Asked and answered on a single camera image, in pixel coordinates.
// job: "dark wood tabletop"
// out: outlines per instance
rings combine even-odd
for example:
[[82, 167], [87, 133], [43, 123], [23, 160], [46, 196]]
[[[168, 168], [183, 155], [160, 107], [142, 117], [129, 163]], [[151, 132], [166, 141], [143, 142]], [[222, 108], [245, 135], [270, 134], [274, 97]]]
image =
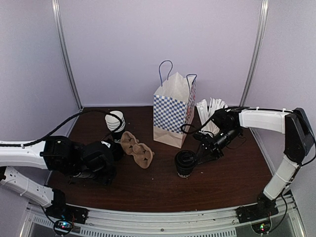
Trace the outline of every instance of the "dark wood tabletop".
[[[145, 143], [155, 156], [148, 169], [139, 167], [132, 156], [116, 162], [117, 176], [106, 187], [92, 180], [69, 178], [53, 172], [48, 185], [61, 189], [70, 204], [136, 212], [174, 212], [211, 210], [254, 203], [271, 179], [269, 168], [250, 130], [244, 130], [246, 142], [236, 138], [224, 156], [194, 168], [189, 178], [177, 175], [174, 157], [180, 150], [196, 152], [199, 141], [188, 135], [182, 149], [153, 141], [152, 107], [100, 108], [124, 113], [126, 130]], [[199, 124], [197, 112], [193, 124]], [[80, 116], [70, 139], [88, 144], [100, 141], [108, 133], [104, 116], [88, 113]]]

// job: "blue checkered pattern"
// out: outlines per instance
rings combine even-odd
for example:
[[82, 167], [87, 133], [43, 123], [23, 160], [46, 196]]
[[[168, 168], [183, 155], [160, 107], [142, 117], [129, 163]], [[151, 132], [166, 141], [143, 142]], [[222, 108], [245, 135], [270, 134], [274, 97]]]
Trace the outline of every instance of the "blue checkered pattern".
[[188, 103], [171, 97], [154, 95], [154, 126], [161, 129], [182, 133], [181, 125], [187, 123], [194, 110], [196, 80], [194, 80]]
[[194, 105], [196, 104], [196, 80], [193, 81], [191, 86], [191, 93], [188, 101], [187, 116], [184, 123], [188, 123], [192, 112], [194, 111]]

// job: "black paper cup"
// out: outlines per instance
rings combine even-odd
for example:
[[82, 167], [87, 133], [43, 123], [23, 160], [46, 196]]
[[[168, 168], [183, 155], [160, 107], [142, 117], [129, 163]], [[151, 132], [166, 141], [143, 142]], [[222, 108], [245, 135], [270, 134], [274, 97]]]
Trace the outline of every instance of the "black paper cup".
[[120, 144], [120, 139], [121, 139], [121, 137], [122, 137], [124, 132], [125, 132], [125, 128], [122, 131], [120, 131], [120, 132], [112, 132], [111, 135], [112, 135], [113, 140], [114, 140], [115, 143], [119, 143]]
[[113, 154], [114, 161], [119, 161], [120, 159], [123, 158], [124, 151], [123, 151], [123, 148], [122, 148], [122, 146], [120, 144], [115, 143], [111, 139], [108, 139], [108, 140], [106, 140], [104, 142], [106, 142], [108, 147], [110, 148], [110, 150], [111, 150], [111, 152]]
[[196, 154], [192, 151], [183, 150], [178, 152], [174, 158], [179, 177], [187, 178], [192, 173], [194, 167], [198, 164], [195, 160]]

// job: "blue rope handle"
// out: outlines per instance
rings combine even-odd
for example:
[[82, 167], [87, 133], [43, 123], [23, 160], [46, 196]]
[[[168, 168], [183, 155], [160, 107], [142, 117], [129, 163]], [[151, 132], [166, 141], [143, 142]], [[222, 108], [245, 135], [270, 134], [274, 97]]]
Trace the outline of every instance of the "blue rope handle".
[[159, 76], [160, 76], [160, 83], [161, 83], [161, 86], [162, 86], [162, 78], [161, 78], [160, 67], [161, 67], [162, 64], [165, 63], [165, 62], [170, 62], [170, 63], [171, 63], [171, 69], [170, 69], [170, 71], [169, 71], [169, 73], [168, 73], [167, 80], [169, 79], [169, 75], [170, 75], [170, 73], [171, 73], [171, 71], [172, 71], [172, 68], [173, 68], [173, 64], [172, 64], [172, 62], [171, 62], [170, 60], [164, 60], [162, 63], [160, 63], [160, 65], [159, 65]]
[[196, 78], [197, 78], [197, 74], [187, 74], [187, 76], [186, 76], [187, 82], [188, 82], [188, 86], [189, 86], [189, 97], [190, 97], [190, 95], [191, 95], [191, 88], [190, 88], [190, 83], [189, 83], [189, 79], [188, 79], [189, 76], [196, 76], [196, 77], [193, 79], [193, 81], [192, 81], [192, 85], [193, 85], [194, 81], [195, 81]]

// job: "brown pulp cup holder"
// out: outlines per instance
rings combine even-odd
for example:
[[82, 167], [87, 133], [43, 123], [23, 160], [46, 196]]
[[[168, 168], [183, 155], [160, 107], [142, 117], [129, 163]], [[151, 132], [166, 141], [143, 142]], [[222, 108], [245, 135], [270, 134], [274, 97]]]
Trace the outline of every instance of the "brown pulp cup holder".
[[154, 152], [144, 143], [139, 143], [133, 134], [123, 133], [120, 144], [126, 154], [132, 155], [134, 161], [143, 169], [147, 169], [153, 160]]

